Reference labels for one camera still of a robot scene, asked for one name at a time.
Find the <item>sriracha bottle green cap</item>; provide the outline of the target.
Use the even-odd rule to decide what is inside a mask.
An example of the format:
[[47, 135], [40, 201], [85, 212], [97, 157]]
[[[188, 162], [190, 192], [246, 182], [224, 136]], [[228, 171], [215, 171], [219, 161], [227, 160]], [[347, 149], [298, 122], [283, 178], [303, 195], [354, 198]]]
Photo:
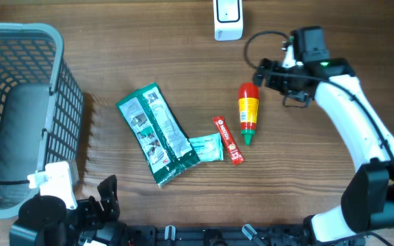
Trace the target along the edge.
[[249, 146], [256, 134], [259, 108], [259, 89], [254, 83], [242, 83], [238, 90], [241, 135]]

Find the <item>green 3M gloves package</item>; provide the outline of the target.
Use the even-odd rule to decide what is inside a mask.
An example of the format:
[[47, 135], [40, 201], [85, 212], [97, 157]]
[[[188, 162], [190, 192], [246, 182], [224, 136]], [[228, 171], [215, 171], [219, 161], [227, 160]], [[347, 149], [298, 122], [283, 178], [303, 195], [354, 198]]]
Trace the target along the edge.
[[116, 106], [137, 139], [158, 187], [200, 163], [155, 82], [130, 93]]

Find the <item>red Nescafe stick sachet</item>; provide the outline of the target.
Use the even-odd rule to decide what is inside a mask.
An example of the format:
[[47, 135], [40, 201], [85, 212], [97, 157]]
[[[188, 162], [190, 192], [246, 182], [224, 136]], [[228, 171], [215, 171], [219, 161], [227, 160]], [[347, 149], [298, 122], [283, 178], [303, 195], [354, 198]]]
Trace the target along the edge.
[[216, 116], [212, 118], [212, 121], [222, 136], [222, 141], [224, 143], [224, 146], [228, 150], [228, 153], [230, 154], [233, 165], [239, 165], [243, 163], [245, 159], [242, 156], [241, 152], [239, 151], [239, 148], [225, 122], [224, 117]]

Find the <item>teal wet wipes pack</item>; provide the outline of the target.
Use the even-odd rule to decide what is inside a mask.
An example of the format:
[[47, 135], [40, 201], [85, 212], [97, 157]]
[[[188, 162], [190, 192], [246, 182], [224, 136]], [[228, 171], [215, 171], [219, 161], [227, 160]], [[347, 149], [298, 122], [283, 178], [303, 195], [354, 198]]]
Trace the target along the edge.
[[193, 149], [201, 162], [223, 161], [223, 144], [219, 133], [190, 138]]

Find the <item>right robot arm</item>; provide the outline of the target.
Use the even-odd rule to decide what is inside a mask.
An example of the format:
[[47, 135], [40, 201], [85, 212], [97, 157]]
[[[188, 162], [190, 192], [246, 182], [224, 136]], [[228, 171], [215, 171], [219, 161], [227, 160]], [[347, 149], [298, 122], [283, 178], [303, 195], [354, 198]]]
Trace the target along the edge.
[[253, 83], [293, 99], [316, 102], [346, 145], [355, 174], [340, 204], [304, 220], [308, 245], [336, 245], [394, 228], [394, 136], [365, 97], [348, 60], [333, 58], [324, 30], [303, 27], [285, 35], [283, 61], [262, 59]]

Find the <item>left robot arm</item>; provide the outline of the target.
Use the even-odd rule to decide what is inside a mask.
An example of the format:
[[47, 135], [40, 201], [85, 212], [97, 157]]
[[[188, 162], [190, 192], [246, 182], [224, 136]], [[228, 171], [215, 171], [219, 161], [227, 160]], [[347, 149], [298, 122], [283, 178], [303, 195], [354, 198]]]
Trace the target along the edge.
[[11, 246], [127, 245], [127, 226], [119, 222], [117, 178], [109, 176], [97, 187], [101, 199], [77, 200], [67, 209], [51, 195], [35, 195], [25, 202], [9, 233]]

